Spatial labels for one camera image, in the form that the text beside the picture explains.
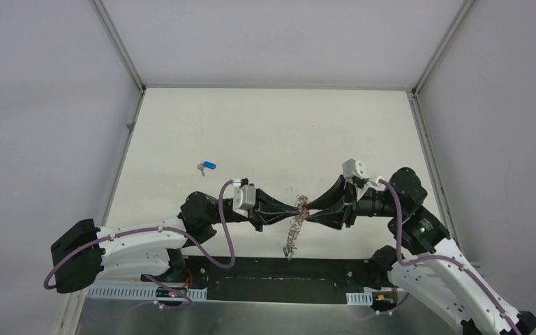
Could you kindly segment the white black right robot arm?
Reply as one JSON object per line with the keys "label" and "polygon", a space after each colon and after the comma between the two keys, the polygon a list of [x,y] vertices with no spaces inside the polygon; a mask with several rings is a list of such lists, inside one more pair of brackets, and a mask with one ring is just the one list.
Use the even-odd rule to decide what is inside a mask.
{"label": "white black right robot arm", "polygon": [[307,220],[334,229],[352,226],[360,216],[388,217],[395,246],[370,258],[373,286],[404,290],[457,334],[531,334],[536,316],[503,299],[467,260],[445,225],[425,206],[428,193],[416,172],[398,169],[386,181],[346,170],[305,208]]}

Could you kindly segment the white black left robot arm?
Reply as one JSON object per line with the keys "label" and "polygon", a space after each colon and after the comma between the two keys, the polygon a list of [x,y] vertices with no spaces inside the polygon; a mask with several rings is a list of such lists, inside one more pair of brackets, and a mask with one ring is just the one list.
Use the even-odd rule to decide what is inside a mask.
{"label": "white black left robot arm", "polygon": [[258,232],[266,225],[306,214],[306,201],[288,205],[254,187],[247,179],[227,181],[217,198],[191,193],[175,216],[132,227],[101,227],[83,219],[50,247],[53,268],[43,281],[46,290],[77,292],[99,279],[128,275],[177,282],[185,272],[181,250],[196,247],[217,267],[235,264],[229,223],[250,223]]}

